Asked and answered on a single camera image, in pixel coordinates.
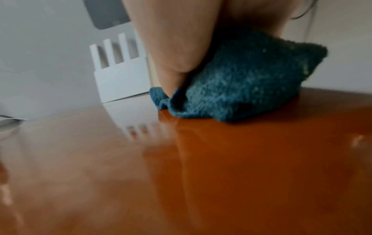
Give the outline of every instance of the cloth fold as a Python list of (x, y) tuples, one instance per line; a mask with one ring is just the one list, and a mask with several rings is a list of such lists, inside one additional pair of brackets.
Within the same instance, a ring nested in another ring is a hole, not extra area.
[(234, 122), (281, 107), (327, 56), (326, 47), (235, 28), (215, 33), (205, 64), (169, 98), (150, 89), (174, 116)]

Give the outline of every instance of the towel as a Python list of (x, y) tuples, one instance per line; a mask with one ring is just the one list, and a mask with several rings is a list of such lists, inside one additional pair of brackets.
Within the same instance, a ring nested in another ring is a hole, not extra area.
[(183, 118), (234, 122), (281, 107), (327, 56), (326, 47), (266, 33), (225, 29), (215, 33), (206, 61), (169, 98), (150, 89), (159, 110)]

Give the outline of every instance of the skin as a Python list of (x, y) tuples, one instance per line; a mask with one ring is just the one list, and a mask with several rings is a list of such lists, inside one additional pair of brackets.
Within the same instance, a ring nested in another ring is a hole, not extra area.
[(203, 61), (217, 28), (242, 26), (280, 37), (304, 0), (123, 0), (159, 82), (170, 97)]

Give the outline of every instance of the brown tabletop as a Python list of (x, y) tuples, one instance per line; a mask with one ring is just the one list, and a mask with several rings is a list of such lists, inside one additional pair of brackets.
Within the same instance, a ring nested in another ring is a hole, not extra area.
[(0, 133), (0, 235), (372, 234), (372, 95), (243, 122), (148, 96)]

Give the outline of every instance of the cloth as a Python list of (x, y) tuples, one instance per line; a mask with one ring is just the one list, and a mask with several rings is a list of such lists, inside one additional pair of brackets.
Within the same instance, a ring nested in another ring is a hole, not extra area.
[(217, 32), (205, 64), (169, 98), (150, 89), (158, 109), (174, 116), (234, 122), (281, 107), (327, 56), (326, 47), (250, 29)]

